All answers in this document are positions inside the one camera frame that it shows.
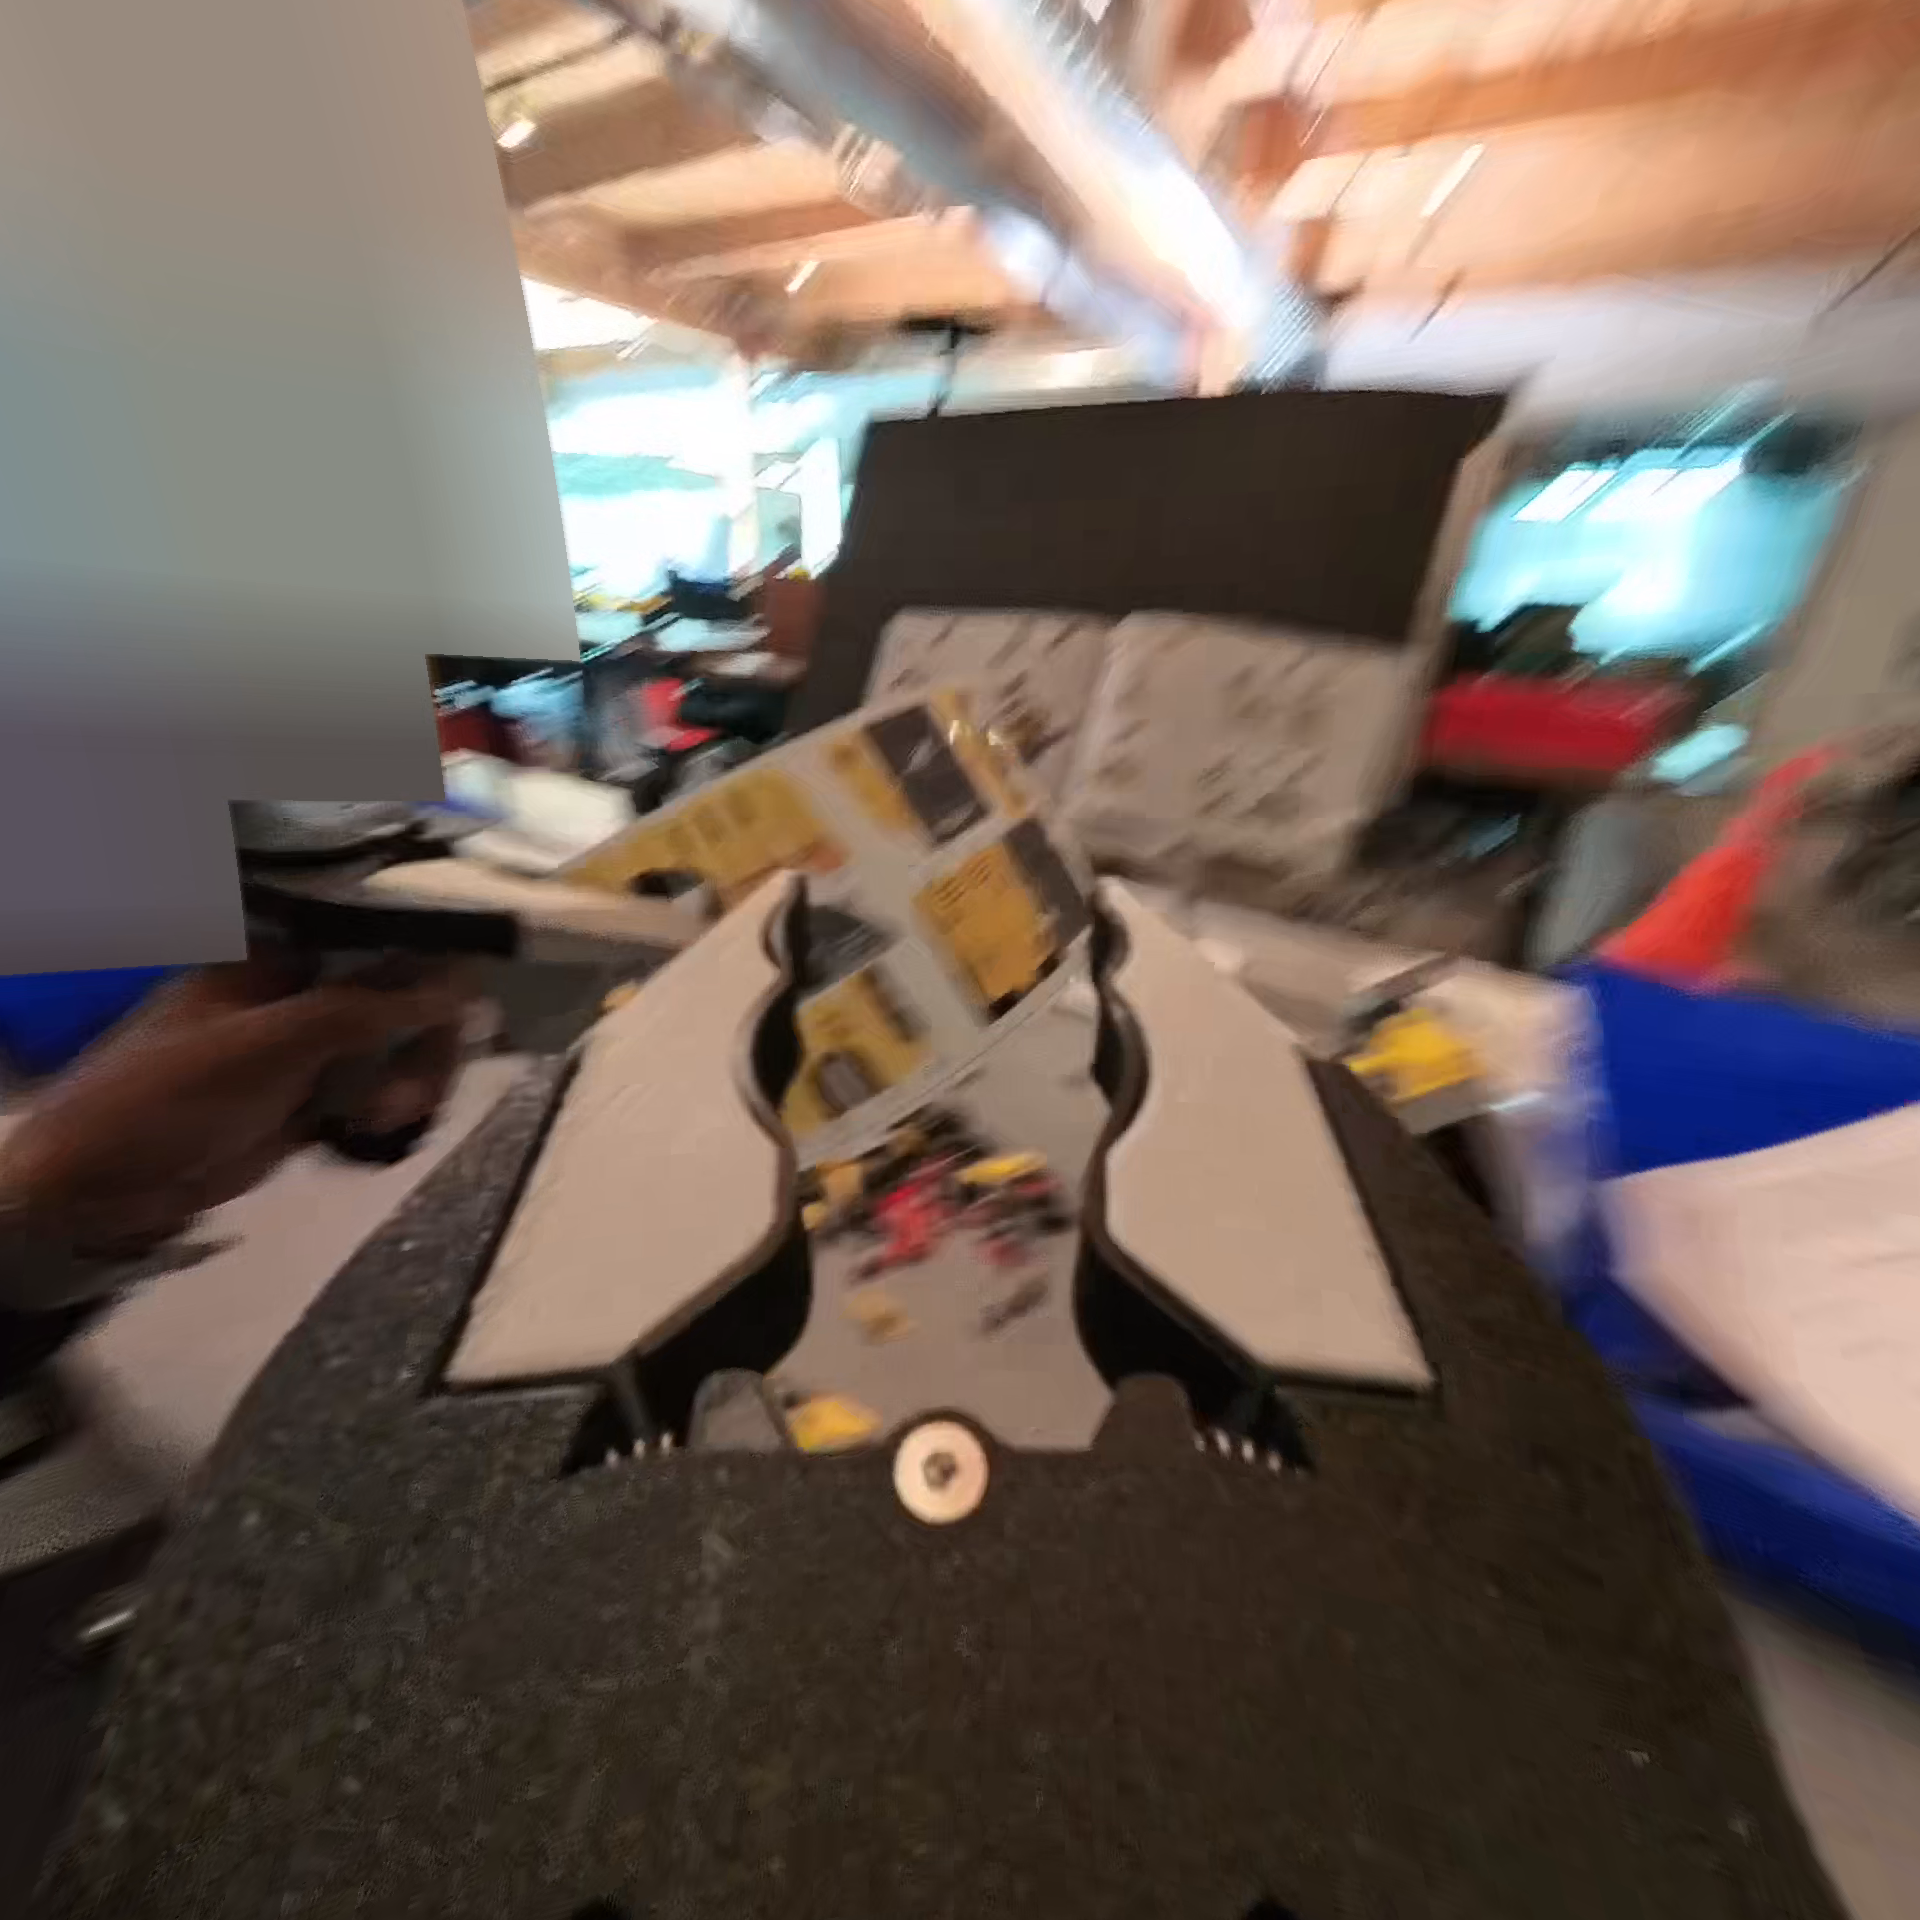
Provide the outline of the blue bin holding paper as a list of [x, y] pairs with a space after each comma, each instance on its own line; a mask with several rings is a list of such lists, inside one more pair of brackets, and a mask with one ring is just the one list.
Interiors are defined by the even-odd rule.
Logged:
[[1753, 994], [1578, 973], [1561, 1065], [1567, 1233], [1549, 1281], [1677, 1483], [1711, 1561], [1914, 1669], [1914, 1506], [1839, 1473], [1720, 1383], [1611, 1261], [1608, 1180], [1809, 1138], [1914, 1104], [1914, 1034]]

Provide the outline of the pile of toy building pieces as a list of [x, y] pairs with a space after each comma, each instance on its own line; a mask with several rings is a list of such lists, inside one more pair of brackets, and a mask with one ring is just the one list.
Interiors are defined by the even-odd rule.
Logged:
[[1034, 1145], [928, 1104], [801, 1174], [811, 1317], [775, 1367], [801, 1451], [860, 1451], [923, 1410], [1019, 1414], [1066, 1347], [1076, 1199]]

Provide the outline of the black divider panel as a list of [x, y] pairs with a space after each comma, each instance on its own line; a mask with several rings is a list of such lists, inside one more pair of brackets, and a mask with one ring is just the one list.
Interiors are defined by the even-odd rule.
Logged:
[[862, 704], [899, 610], [1206, 613], [1405, 644], [1508, 397], [1237, 389], [873, 422], [791, 697]]

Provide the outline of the open instruction booklet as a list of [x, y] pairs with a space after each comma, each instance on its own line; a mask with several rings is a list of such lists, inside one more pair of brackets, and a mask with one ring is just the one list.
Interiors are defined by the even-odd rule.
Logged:
[[1411, 771], [1425, 659], [1206, 613], [899, 610], [862, 697], [930, 692], [1107, 873], [1322, 880]]

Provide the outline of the white printed paper sheet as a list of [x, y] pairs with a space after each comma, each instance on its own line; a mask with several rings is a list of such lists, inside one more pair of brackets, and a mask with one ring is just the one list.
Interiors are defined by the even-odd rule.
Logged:
[[1624, 1289], [1768, 1424], [1914, 1506], [1920, 1111], [1608, 1180]]

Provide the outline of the yellow toy vehicle model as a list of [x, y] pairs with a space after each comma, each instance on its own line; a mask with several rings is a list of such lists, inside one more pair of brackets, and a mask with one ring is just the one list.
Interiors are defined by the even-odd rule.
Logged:
[[1480, 1048], [1425, 1003], [1394, 1003], [1360, 1027], [1339, 1060], [1389, 1109], [1411, 1135], [1463, 1121], [1488, 1109], [1488, 1069]]

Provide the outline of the person's left hand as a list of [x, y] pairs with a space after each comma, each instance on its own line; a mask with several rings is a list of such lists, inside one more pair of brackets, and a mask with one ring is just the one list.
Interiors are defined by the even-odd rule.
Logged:
[[41, 1262], [118, 1262], [261, 1184], [309, 1145], [410, 1145], [438, 1118], [475, 973], [293, 953], [198, 966], [91, 1048], [7, 1131], [7, 1293], [66, 1289]]

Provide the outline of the yellow sticker sheet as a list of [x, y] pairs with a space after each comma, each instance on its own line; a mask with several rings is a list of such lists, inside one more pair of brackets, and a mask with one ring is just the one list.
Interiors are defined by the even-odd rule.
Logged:
[[561, 865], [611, 892], [663, 873], [717, 911], [768, 873], [809, 884], [801, 1065], [783, 1097], [801, 1165], [935, 1104], [1066, 983], [1092, 925], [1090, 870], [974, 684], [860, 705]]

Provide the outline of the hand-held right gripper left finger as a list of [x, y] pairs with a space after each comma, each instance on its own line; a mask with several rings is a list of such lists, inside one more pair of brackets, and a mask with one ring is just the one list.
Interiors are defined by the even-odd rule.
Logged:
[[798, 1228], [809, 880], [768, 873], [612, 1003], [561, 1083], [440, 1378], [590, 1378], [654, 1350]]

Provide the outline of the orange traffic cone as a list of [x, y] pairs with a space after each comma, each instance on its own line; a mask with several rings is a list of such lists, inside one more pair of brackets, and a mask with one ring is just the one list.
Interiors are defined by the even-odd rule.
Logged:
[[1599, 941], [1599, 961], [1677, 987], [1731, 987], [1751, 977], [1741, 941], [1761, 923], [1762, 880], [1785, 852], [1785, 834], [1805, 806], [1818, 777], [1825, 777], [1839, 743], [1818, 743], [1777, 766], [1719, 835], [1679, 865], [1679, 873], [1611, 936]]

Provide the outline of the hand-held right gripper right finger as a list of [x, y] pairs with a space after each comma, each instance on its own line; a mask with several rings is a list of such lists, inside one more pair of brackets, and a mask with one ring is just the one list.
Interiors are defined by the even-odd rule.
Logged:
[[1430, 1394], [1302, 1034], [1117, 880], [1092, 887], [1090, 973], [1090, 1248], [1244, 1383]]

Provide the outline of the long red bin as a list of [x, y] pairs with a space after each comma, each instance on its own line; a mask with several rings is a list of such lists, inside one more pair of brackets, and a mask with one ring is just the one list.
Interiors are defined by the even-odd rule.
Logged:
[[1618, 779], [1690, 717], [1666, 674], [1459, 674], [1430, 692], [1420, 771], [1488, 779]]

